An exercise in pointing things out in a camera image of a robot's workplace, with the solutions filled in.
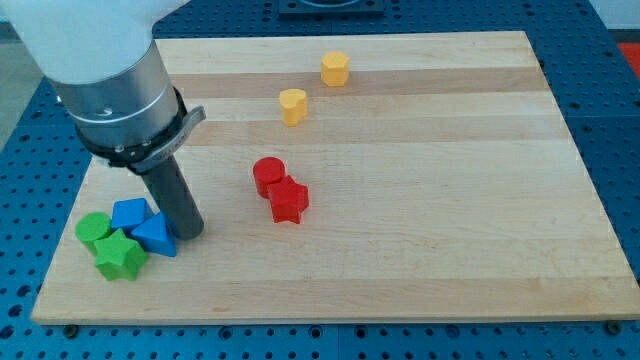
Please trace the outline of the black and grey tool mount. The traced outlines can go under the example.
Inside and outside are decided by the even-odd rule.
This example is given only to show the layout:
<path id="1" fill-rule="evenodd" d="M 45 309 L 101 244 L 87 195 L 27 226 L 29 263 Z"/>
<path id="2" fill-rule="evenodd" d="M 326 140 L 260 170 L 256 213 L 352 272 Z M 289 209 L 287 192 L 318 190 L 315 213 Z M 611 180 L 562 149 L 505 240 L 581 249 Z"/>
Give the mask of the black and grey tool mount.
<path id="1" fill-rule="evenodd" d="M 186 110 L 179 91 L 166 90 L 149 107 L 118 121 L 80 122 L 85 147 L 111 167 L 141 175 L 168 161 L 206 118 L 204 108 Z"/>

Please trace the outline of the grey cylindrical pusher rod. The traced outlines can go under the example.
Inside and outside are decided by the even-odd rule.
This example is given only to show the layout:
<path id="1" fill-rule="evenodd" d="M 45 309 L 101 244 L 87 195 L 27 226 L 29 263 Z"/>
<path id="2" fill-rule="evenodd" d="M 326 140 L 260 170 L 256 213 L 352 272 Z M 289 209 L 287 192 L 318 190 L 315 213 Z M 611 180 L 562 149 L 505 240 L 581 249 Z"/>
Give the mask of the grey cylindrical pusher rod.
<path id="1" fill-rule="evenodd" d="M 142 175 L 169 232 L 179 240 L 191 240 L 204 230 L 204 220 L 174 156 Z"/>

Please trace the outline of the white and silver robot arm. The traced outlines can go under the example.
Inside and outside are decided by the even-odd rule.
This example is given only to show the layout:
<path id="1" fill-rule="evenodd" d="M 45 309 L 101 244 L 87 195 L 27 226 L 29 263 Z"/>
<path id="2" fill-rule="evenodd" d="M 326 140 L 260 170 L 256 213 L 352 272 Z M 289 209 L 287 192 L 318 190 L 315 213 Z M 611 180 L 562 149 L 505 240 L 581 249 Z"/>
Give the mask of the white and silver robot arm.
<path id="1" fill-rule="evenodd" d="M 182 0 L 1 0 L 1 11 L 75 123 L 79 139 L 112 167 L 140 176 L 179 239 L 203 218 L 174 158 L 205 119 L 187 110 L 152 28 Z"/>

